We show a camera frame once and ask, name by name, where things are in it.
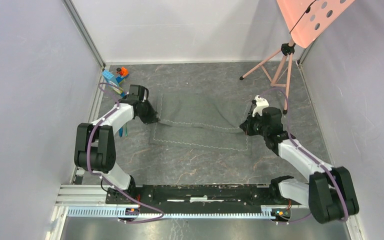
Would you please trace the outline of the grey cloth napkin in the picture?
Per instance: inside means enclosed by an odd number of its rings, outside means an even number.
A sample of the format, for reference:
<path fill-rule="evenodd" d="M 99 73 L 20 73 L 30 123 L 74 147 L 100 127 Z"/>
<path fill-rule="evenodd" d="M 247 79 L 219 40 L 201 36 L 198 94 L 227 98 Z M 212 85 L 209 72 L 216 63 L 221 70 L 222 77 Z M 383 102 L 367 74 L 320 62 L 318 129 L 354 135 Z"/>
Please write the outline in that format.
<path fill-rule="evenodd" d="M 240 128 L 249 102 L 187 92 L 162 93 L 151 144 L 250 155 L 252 140 Z"/>

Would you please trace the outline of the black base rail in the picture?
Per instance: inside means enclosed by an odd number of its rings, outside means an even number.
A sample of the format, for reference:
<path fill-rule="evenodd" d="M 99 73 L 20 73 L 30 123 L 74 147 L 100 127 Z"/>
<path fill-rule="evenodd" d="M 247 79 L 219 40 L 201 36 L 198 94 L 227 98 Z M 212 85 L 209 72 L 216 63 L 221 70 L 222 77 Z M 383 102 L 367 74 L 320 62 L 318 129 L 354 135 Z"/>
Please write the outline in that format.
<path fill-rule="evenodd" d="M 262 206 L 286 208 L 298 202 L 273 193 L 267 184 L 142 185 L 136 201 L 145 213 L 256 213 Z"/>

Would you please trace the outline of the blue toy block stack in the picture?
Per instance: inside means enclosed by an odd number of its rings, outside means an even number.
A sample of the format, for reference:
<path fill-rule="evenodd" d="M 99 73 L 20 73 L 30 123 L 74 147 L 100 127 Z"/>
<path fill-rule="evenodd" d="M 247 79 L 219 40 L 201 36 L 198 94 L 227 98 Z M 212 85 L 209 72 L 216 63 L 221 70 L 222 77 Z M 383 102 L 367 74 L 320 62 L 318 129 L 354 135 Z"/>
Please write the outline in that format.
<path fill-rule="evenodd" d="M 102 72 L 102 76 L 105 79 L 105 81 L 111 85 L 112 89 L 121 97 L 124 97 L 126 95 L 125 91 L 121 87 L 121 83 L 128 77 L 120 77 L 118 74 L 117 76 L 112 74 L 108 70 L 104 70 Z"/>

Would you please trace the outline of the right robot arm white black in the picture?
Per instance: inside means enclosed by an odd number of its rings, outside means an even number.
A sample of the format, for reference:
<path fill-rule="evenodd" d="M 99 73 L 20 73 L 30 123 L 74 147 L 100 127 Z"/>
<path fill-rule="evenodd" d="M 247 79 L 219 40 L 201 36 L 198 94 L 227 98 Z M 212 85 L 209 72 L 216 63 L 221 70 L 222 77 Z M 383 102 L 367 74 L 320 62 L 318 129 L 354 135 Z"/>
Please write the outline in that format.
<path fill-rule="evenodd" d="M 282 204 L 287 199 L 308 207 L 320 223 L 347 221 L 360 211 L 350 171 L 334 167 L 309 152 L 282 124 L 276 107 L 252 107 L 240 128 L 248 136 L 261 136 L 268 149 L 289 162 L 306 182 L 282 176 L 270 182 L 269 199 Z"/>

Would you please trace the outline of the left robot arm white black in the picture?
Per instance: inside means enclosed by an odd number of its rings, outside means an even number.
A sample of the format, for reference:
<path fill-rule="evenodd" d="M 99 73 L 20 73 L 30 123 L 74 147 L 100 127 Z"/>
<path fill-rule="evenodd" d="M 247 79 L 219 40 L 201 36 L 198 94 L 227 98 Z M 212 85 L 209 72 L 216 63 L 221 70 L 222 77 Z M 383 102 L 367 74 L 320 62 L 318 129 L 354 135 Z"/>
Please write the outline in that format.
<path fill-rule="evenodd" d="M 118 190 L 117 196 L 125 204 L 133 203 L 138 193 L 134 178 L 116 163 L 115 135 L 135 118 L 146 125 L 159 121 L 149 101 L 149 90 L 132 84 L 128 94 L 116 99 L 104 116 L 93 122 L 80 123 L 76 129 L 75 166 L 100 177 L 110 188 Z"/>

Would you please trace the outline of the pink perforated board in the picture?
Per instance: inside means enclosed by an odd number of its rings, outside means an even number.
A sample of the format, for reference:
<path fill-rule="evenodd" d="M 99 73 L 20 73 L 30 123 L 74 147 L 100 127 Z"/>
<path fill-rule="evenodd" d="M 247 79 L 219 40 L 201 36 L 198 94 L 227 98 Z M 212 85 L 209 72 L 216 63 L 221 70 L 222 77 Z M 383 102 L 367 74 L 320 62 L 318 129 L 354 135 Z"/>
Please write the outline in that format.
<path fill-rule="evenodd" d="M 277 0 L 292 40 L 307 48 L 354 0 Z"/>

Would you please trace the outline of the pink tripod stand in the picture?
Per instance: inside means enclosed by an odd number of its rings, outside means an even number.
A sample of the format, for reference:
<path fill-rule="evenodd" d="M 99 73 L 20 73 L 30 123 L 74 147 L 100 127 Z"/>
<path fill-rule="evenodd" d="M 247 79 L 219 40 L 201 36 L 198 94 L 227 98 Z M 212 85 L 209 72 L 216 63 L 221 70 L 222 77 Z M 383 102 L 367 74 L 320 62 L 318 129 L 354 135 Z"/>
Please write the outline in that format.
<path fill-rule="evenodd" d="M 291 75 L 292 75 L 292 63 L 293 56 L 295 53 L 295 41 L 291 38 L 288 43 L 283 43 L 281 47 L 271 54 L 269 57 L 259 62 L 256 66 L 251 68 L 248 72 L 239 77 L 239 80 L 244 80 L 248 75 L 253 73 L 257 69 L 262 69 L 267 79 L 270 81 L 271 87 L 284 88 L 284 92 L 287 100 L 289 99 L 290 85 L 291 85 Z M 273 76 L 270 76 L 267 69 L 264 67 L 264 64 L 269 60 L 273 59 L 276 55 L 282 53 L 282 58 L 278 64 L 278 67 Z M 286 73 L 286 83 L 278 83 L 281 77 Z"/>

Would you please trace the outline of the orange toy figure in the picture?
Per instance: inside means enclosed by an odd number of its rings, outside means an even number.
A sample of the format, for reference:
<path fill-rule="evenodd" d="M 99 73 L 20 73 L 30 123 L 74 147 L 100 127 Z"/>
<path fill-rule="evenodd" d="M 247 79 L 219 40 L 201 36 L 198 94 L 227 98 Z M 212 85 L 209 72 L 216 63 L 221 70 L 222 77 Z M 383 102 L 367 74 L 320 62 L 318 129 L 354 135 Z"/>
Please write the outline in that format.
<path fill-rule="evenodd" d="M 125 68 L 125 67 L 118 67 L 116 69 L 116 73 L 121 77 L 121 78 L 125 78 L 127 77 L 130 73 L 129 71 Z"/>

